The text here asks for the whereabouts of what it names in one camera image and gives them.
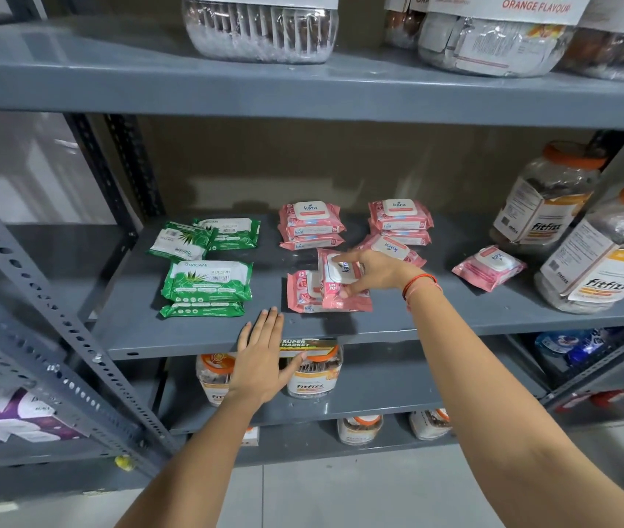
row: green wet wipes pack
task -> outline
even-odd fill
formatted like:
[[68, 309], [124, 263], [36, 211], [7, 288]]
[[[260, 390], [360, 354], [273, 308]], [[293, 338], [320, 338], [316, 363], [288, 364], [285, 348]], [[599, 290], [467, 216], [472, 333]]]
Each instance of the green wet wipes pack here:
[[195, 219], [194, 223], [218, 231], [210, 250], [255, 248], [258, 244], [258, 233], [261, 231], [261, 221], [250, 218]]
[[238, 302], [175, 303], [161, 309], [168, 317], [241, 317], [244, 306]]
[[202, 226], [167, 222], [148, 251], [176, 262], [203, 259], [216, 235]]
[[251, 300], [252, 263], [180, 261], [170, 265], [161, 294], [176, 303]]

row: red thread bracelet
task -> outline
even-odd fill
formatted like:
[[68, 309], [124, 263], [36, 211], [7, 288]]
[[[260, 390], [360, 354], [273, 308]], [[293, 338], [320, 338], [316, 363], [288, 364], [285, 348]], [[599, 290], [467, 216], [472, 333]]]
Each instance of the red thread bracelet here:
[[437, 281], [437, 278], [435, 278], [435, 277], [434, 277], [434, 276], [432, 276], [431, 274], [427, 274], [427, 273], [425, 273], [425, 274], [420, 274], [420, 275], [417, 275], [417, 276], [413, 277], [413, 279], [411, 279], [411, 280], [407, 283], [407, 285], [405, 285], [405, 288], [402, 290], [402, 298], [403, 298], [403, 300], [407, 301], [407, 291], [410, 289], [410, 287], [412, 287], [412, 284], [413, 284], [413, 283], [415, 283], [415, 282], [416, 282], [417, 280], [419, 280], [420, 278], [430, 278], [430, 279], [433, 281], [434, 285], [435, 285], [436, 287], [439, 287], [439, 288], [440, 288], [440, 291], [441, 291], [442, 293], [444, 292], [444, 290], [441, 288], [440, 283]]

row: person's left hand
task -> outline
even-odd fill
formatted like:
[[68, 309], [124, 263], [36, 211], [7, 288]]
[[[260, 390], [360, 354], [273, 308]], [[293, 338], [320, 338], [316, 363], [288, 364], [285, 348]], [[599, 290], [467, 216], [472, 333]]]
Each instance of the person's left hand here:
[[227, 397], [241, 397], [256, 404], [268, 402], [287, 385], [306, 353], [298, 354], [284, 370], [278, 369], [283, 316], [277, 308], [261, 311], [256, 325], [247, 322], [237, 344], [238, 355], [229, 380]]

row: hand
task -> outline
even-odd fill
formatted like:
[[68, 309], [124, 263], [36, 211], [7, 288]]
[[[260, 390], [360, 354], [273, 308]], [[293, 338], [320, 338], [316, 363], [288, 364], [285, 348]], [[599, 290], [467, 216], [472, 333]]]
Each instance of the hand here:
[[255, 409], [268, 402], [287, 385], [307, 356], [298, 354], [284, 370], [278, 369], [280, 360], [280, 337], [283, 316], [277, 308], [269, 313], [261, 311], [253, 330], [247, 322], [241, 330], [237, 343], [236, 364], [229, 380], [226, 398], [240, 397], [255, 405]]
[[332, 259], [335, 263], [359, 261], [366, 274], [357, 282], [343, 287], [339, 295], [342, 298], [353, 296], [366, 289], [404, 289], [413, 277], [423, 274], [417, 268], [394, 257], [386, 256], [375, 250], [352, 251], [339, 254]]

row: tile floor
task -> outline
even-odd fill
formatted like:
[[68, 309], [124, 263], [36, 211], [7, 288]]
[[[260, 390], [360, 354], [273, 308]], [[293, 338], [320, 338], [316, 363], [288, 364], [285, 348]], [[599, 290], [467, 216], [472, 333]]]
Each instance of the tile floor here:
[[[624, 426], [572, 437], [624, 488]], [[0, 505], [0, 528], [111, 528], [137, 494]], [[237, 469], [219, 522], [219, 528], [347, 525], [498, 528], [501, 523], [457, 445]]]

